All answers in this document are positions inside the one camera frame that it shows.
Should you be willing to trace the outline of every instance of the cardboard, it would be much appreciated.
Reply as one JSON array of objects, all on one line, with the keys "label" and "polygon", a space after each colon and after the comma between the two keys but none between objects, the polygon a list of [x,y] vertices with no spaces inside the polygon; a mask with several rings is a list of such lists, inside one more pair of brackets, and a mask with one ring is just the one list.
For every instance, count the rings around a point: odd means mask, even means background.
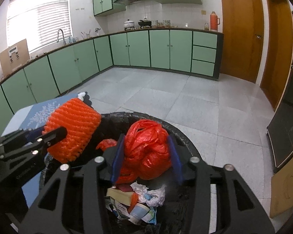
[{"label": "cardboard", "polygon": [[270,218],[293,207],[293,158],[271,180]]},{"label": "cardboard", "polygon": [[[11,50],[14,47],[17,48],[19,58],[17,59],[16,53],[13,53],[13,62],[11,62],[9,57],[9,50]],[[21,40],[20,42],[17,42],[16,44],[5,49],[3,52],[0,53],[0,64],[4,77],[11,74],[18,67],[25,65],[28,60],[30,60],[30,56],[28,52],[26,39]]]}]

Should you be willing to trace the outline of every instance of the white pot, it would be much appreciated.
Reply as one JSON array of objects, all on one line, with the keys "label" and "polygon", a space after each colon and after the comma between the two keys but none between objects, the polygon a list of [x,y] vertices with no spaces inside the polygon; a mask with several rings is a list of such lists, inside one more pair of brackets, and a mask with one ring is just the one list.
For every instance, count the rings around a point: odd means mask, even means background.
[{"label": "white pot", "polygon": [[133,27],[135,27],[134,21],[131,21],[131,20],[128,19],[128,21],[126,21],[124,23],[124,28],[133,28]]}]

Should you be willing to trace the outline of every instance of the crumpled paper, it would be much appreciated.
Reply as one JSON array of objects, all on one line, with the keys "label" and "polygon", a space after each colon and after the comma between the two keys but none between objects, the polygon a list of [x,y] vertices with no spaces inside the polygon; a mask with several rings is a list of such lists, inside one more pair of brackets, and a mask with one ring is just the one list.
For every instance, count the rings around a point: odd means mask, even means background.
[{"label": "crumpled paper", "polygon": [[148,191],[148,187],[145,185],[134,182],[130,185],[135,193],[139,196],[139,203],[146,203],[149,207],[163,206],[165,201],[165,187],[162,185],[160,189]]}]

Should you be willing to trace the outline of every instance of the orange mesh bag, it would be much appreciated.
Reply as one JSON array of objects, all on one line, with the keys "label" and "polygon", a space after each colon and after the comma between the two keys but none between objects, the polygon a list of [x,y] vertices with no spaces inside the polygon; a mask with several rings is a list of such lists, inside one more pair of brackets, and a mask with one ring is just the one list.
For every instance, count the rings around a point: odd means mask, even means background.
[{"label": "orange mesh bag", "polygon": [[48,148],[48,152],[61,163],[74,161],[84,151],[100,122],[101,114],[79,98],[67,101],[51,114],[44,126],[42,134],[60,126],[67,129],[66,138]]}]

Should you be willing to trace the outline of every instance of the window blind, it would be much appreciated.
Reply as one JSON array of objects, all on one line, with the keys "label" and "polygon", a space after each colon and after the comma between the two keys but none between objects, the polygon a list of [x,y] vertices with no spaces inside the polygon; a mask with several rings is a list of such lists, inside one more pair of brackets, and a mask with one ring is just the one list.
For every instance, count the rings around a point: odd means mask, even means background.
[{"label": "window blind", "polygon": [[27,39],[28,51],[55,42],[57,31],[70,37],[69,0],[10,0],[7,11],[7,45]]}]

